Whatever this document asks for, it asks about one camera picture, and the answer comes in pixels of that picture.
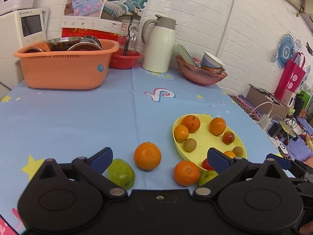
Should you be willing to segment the white thermos jug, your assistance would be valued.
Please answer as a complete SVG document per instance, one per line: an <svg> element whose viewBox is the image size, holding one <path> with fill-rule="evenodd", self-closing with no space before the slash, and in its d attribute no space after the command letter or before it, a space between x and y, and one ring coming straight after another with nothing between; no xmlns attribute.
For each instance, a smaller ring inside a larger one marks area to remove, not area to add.
<svg viewBox="0 0 313 235"><path fill-rule="evenodd" d="M176 20L157 15L142 27L141 39L145 45L143 69L154 73L167 73L172 57L176 33Z"/></svg>

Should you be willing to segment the small green fruit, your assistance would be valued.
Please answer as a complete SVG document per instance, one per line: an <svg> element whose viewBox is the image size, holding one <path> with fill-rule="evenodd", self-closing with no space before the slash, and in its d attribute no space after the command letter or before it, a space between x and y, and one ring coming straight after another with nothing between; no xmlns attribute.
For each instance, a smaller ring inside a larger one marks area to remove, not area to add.
<svg viewBox="0 0 313 235"><path fill-rule="evenodd" d="M113 159L107 169L107 178L119 187L129 190L133 187L136 176L132 167L126 161Z"/></svg>

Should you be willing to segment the wall calendar poster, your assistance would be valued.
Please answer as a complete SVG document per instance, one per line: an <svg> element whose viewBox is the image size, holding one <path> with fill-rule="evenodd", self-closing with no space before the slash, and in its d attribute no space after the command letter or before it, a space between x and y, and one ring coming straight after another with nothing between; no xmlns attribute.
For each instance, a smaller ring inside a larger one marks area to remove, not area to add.
<svg viewBox="0 0 313 235"><path fill-rule="evenodd" d="M62 37L92 31L119 34L130 20L141 23L150 0L66 0L60 21Z"/></svg>

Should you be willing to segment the pink glass bowl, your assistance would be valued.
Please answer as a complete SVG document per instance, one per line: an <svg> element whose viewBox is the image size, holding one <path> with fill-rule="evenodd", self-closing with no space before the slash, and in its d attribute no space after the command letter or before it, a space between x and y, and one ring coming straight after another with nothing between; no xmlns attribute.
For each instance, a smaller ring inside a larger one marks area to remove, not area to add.
<svg viewBox="0 0 313 235"><path fill-rule="evenodd" d="M226 72L218 74L190 65L186 63L180 55L176 56L176 62L182 75L187 80L198 85L214 85L228 76Z"/></svg>

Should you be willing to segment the tilted dish in bowl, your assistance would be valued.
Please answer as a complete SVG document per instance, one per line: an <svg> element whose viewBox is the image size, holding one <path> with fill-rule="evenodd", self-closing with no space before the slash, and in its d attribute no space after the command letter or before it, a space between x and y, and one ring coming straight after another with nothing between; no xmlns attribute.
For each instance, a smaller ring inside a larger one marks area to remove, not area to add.
<svg viewBox="0 0 313 235"><path fill-rule="evenodd" d="M187 52L187 50L185 49L185 47L183 45L178 44L177 45L177 50L180 53L180 55L183 58L183 60L187 64L190 64L190 65L196 67L196 63L194 62L194 60L192 59L192 57L190 56L190 54Z"/></svg>

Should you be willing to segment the brown longan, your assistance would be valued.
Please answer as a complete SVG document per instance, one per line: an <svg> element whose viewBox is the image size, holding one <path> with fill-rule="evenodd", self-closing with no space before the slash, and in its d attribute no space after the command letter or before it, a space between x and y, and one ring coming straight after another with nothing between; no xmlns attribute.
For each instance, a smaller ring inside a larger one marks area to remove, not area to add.
<svg viewBox="0 0 313 235"><path fill-rule="evenodd" d="M232 151L236 156L243 156L244 154L243 148L240 146L235 146Z"/></svg>
<svg viewBox="0 0 313 235"><path fill-rule="evenodd" d="M197 142L193 138L188 138L187 140L185 140L185 142L183 144L184 150L188 153L194 151L196 149L196 147L197 147Z"/></svg>

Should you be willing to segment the large orange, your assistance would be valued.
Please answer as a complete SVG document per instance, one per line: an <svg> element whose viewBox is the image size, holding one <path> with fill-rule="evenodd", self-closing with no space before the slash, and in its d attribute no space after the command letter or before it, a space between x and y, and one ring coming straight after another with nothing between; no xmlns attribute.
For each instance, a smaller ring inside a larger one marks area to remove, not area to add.
<svg viewBox="0 0 313 235"><path fill-rule="evenodd" d="M215 136L221 135L226 129L226 122L221 117L215 117L211 120L209 124L209 130Z"/></svg>

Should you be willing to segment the tangerine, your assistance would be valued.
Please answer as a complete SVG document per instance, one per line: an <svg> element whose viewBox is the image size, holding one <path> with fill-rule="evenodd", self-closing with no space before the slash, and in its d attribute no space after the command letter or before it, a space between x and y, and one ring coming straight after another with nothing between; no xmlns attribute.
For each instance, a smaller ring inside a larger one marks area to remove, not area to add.
<svg viewBox="0 0 313 235"><path fill-rule="evenodd" d="M190 161L181 161L174 168L174 180L181 186L188 187L198 182L199 167Z"/></svg>
<svg viewBox="0 0 313 235"><path fill-rule="evenodd" d="M201 122L197 116L187 115L181 121L181 125L186 126L190 133L194 133L200 128Z"/></svg>

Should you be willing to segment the brown longan front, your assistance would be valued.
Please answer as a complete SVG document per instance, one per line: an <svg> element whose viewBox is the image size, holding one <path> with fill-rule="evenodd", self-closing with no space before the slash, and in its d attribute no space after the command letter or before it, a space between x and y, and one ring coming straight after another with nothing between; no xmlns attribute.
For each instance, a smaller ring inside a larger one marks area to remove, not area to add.
<svg viewBox="0 0 313 235"><path fill-rule="evenodd" d="M235 146L232 151L236 156L243 156L244 154L243 148L240 146Z"/></svg>

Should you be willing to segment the yellow-orange citrus front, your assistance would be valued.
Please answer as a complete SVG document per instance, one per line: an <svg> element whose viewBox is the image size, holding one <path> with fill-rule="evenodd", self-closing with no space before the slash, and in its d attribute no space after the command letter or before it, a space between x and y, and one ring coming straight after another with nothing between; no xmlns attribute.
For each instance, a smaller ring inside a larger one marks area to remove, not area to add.
<svg viewBox="0 0 313 235"><path fill-rule="evenodd" d="M224 152L224 154L231 159L234 159L236 157L236 154L233 153L232 151L226 151L226 152Z"/></svg>

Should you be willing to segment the small yellow-orange citrus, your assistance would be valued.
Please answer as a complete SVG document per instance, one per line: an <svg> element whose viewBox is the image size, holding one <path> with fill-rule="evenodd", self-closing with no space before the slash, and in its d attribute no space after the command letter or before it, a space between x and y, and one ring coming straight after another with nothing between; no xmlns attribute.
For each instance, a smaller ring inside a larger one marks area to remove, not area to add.
<svg viewBox="0 0 313 235"><path fill-rule="evenodd" d="M174 129L174 137L178 143L183 143L189 137L189 130L185 125L178 125Z"/></svg>

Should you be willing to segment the cardboard box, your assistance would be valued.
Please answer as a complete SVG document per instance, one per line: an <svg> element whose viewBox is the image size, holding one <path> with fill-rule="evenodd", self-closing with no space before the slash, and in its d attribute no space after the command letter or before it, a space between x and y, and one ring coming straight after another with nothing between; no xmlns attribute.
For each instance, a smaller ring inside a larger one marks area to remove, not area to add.
<svg viewBox="0 0 313 235"><path fill-rule="evenodd" d="M270 118L285 118L289 108L278 101L275 96L265 89L258 89L250 85L245 98L261 114L269 114Z"/></svg>

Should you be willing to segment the orange plastic basket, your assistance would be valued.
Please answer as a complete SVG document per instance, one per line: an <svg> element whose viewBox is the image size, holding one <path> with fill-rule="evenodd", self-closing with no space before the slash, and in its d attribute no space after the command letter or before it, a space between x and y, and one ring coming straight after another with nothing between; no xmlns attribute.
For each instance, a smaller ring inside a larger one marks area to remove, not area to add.
<svg viewBox="0 0 313 235"><path fill-rule="evenodd" d="M102 50L48 50L44 41L14 53L19 58L24 80L35 89L89 90L100 86L108 73L110 59L119 44L101 39Z"/></svg>

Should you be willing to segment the large green mango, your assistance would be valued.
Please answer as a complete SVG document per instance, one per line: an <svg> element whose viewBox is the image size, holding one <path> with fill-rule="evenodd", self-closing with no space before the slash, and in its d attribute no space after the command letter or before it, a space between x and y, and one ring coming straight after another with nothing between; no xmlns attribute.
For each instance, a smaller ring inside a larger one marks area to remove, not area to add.
<svg viewBox="0 0 313 235"><path fill-rule="evenodd" d="M217 176L218 176L218 173L213 170L207 170L207 171L202 172L198 180L198 187L202 187L202 185L206 184L207 182L211 181Z"/></svg>

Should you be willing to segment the blue cartoon tablecloth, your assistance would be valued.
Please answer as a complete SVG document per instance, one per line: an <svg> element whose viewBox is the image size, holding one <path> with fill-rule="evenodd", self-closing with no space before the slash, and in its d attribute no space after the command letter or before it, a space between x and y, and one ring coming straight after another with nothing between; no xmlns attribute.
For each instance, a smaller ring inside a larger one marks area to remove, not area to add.
<svg viewBox="0 0 313 235"><path fill-rule="evenodd" d="M181 160L172 125L188 114L222 117L240 137L248 159L261 163L277 149L265 133L217 85L201 87L178 70L165 75L110 69L102 85L89 91L31 89L16 86L1 103L1 216L24 232L13 214L31 172L47 158L69 163L110 147L115 158L134 165L143 142L162 153L151 172L134 168L136 189L177 189L174 166Z"/></svg>

